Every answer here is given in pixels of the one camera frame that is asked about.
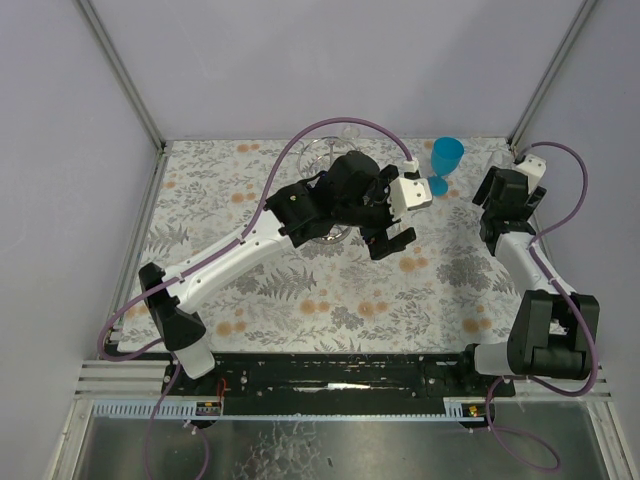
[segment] floral tablecloth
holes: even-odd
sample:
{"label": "floral tablecloth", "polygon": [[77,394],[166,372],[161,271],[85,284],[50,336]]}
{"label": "floral tablecloth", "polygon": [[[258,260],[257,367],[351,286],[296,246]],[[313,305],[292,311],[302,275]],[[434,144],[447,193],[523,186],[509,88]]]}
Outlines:
{"label": "floral tablecloth", "polygon": [[[427,165],[433,143],[406,142]],[[182,261],[241,226],[285,143],[175,142],[141,265]],[[403,160],[390,141],[355,143],[381,165]],[[509,152],[501,138],[462,143],[465,155],[448,178],[449,193],[403,219],[418,236],[406,251],[373,262],[354,229],[340,243],[308,242],[255,267],[198,310],[211,349],[449,352],[506,338],[520,299],[480,241],[481,210],[471,199],[492,154],[506,160]],[[296,160],[294,153],[283,163],[272,192],[300,179]],[[139,292],[137,286],[132,296]],[[125,316],[118,348],[133,351],[157,337],[141,304]]]}

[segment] wall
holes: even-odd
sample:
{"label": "wall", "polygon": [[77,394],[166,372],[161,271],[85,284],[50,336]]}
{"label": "wall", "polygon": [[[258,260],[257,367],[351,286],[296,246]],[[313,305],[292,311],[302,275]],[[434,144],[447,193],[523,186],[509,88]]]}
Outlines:
{"label": "wall", "polygon": [[581,0],[94,0],[169,139],[514,127]]}
{"label": "wall", "polygon": [[0,478],[43,474],[154,152],[70,0],[0,4]]}
{"label": "wall", "polygon": [[[556,140],[584,156],[590,172],[582,213],[549,237],[556,266],[601,305],[598,346],[632,451],[640,452],[640,4],[600,2],[525,141]],[[580,173],[571,157],[548,160],[543,225],[575,204]]]}

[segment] blue cup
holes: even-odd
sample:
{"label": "blue cup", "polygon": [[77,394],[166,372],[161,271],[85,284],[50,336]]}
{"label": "blue cup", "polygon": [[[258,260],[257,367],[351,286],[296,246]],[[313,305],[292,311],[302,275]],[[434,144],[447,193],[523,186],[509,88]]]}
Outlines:
{"label": "blue cup", "polygon": [[438,177],[444,177],[453,172],[464,154],[462,144],[451,137],[442,137],[435,141],[431,151],[431,166]]}

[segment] gray floor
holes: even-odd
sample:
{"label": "gray floor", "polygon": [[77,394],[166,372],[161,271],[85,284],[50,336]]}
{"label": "gray floor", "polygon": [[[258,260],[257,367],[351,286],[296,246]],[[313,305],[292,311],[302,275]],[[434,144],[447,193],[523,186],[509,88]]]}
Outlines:
{"label": "gray floor", "polygon": [[[458,424],[416,422],[238,422],[206,430],[212,459],[207,479],[606,479],[588,413],[578,403],[501,404],[498,424],[541,435],[559,452],[558,475],[510,458],[491,434]],[[77,479],[143,479],[146,421],[94,419]],[[541,447],[508,439],[530,461],[550,465]],[[158,421],[151,444],[154,478],[193,479],[202,465],[199,437]]]}

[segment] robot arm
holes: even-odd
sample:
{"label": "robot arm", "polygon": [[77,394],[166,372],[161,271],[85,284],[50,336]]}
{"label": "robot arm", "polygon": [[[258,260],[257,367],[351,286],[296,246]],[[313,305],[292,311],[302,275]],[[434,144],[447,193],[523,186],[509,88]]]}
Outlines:
{"label": "robot arm", "polygon": [[190,266],[241,240],[192,275],[145,300],[165,347],[178,357],[187,375],[198,378],[215,367],[203,338],[206,328],[196,310],[212,293],[255,265],[327,235],[334,225],[359,227],[372,260],[402,251],[414,241],[413,228],[393,238],[387,233],[408,211],[432,201],[417,162],[407,162],[405,167],[408,172],[401,177],[393,165],[380,170],[370,157],[349,152],[336,159],[329,171],[283,187],[268,198],[265,211],[245,238],[239,229],[166,271],[153,263],[142,267],[139,278],[146,291],[171,278],[181,278],[181,272]]}
{"label": "robot arm", "polygon": [[[528,155],[513,169],[492,167],[473,199],[484,209],[480,237],[505,266],[522,296],[507,342],[467,347],[473,352],[475,370],[481,374],[578,380],[586,378],[591,369],[584,332],[529,251],[535,232],[528,219],[546,193],[538,186],[544,171],[544,160],[534,155]],[[571,295],[595,338],[599,315],[596,299],[576,293],[539,247],[531,248]],[[564,329],[563,334],[550,333],[555,322]]]}

